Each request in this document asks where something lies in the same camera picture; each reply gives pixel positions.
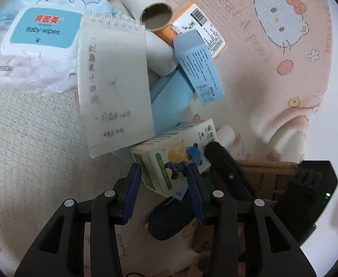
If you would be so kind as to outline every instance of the notebook spiral binding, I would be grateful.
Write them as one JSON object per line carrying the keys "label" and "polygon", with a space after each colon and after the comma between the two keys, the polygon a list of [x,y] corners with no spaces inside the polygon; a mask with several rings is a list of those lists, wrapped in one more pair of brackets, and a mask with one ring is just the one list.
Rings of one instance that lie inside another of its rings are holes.
{"label": "notebook spiral binding", "polygon": [[132,19],[132,18],[128,18],[128,17],[121,18],[120,15],[113,15],[111,13],[105,13],[105,12],[96,13],[95,11],[92,11],[92,18],[91,18],[92,22],[99,21],[103,23],[105,19],[107,20],[108,24],[114,23],[115,25],[119,25],[119,23],[122,21],[123,27],[127,26],[127,23],[129,22],[128,28],[132,28],[135,25],[135,28],[139,29],[141,25],[139,21]]}

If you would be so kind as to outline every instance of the pink bow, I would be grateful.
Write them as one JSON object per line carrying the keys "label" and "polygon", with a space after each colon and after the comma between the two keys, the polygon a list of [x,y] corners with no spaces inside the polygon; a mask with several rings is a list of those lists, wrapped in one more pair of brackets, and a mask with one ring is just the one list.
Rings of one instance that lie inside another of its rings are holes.
{"label": "pink bow", "polygon": [[306,12],[306,5],[300,0],[286,0],[289,5],[294,6],[294,12],[297,14],[303,14]]}

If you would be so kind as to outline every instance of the blue box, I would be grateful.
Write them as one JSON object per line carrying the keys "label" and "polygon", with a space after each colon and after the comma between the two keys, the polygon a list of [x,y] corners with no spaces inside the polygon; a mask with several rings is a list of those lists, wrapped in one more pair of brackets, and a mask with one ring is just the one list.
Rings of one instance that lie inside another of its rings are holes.
{"label": "blue box", "polygon": [[174,37],[174,52],[203,105],[225,99],[223,86],[206,44],[196,30]]}

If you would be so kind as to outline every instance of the silver screw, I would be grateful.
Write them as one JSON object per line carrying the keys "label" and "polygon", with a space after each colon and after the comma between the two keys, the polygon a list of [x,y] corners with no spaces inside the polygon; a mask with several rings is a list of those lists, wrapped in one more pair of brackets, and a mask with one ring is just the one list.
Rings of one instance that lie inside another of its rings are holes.
{"label": "silver screw", "polygon": [[71,206],[74,205],[74,200],[68,199],[68,200],[66,200],[66,201],[64,202],[64,205],[65,205],[66,207],[71,207]]}
{"label": "silver screw", "polygon": [[115,196],[115,191],[113,190],[107,190],[105,192],[105,197],[114,197]]}
{"label": "silver screw", "polygon": [[214,197],[216,197],[216,198],[222,198],[222,197],[224,197],[224,193],[223,193],[221,190],[215,190],[215,191],[213,192],[213,195],[214,195]]}
{"label": "silver screw", "polygon": [[256,200],[255,200],[255,204],[256,204],[257,206],[264,206],[264,205],[265,205],[265,202],[264,202],[264,200],[256,199]]}

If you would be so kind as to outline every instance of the cardboard tube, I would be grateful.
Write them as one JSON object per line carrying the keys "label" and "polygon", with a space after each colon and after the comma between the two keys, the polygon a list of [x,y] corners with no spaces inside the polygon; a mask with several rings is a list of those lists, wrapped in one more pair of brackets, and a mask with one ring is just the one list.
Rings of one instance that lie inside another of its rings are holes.
{"label": "cardboard tube", "polygon": [[169,75],[178,65],[174,50],[151,31],[146,30],[147,67],[160,77]]}
{"label": "cardboard tube", "polygon": [[233,144],[234,139],[236,138],[233,129],[227,125],[220,127],[216,131],[216,135],[218,135],[218,142],[224,148],[230,147]]}
{"label": "cardboard tube", "polygon": [[164,0],[121,0],[131,15],[146,30],[155,31],[164,28],[173,17],[173,10]]}

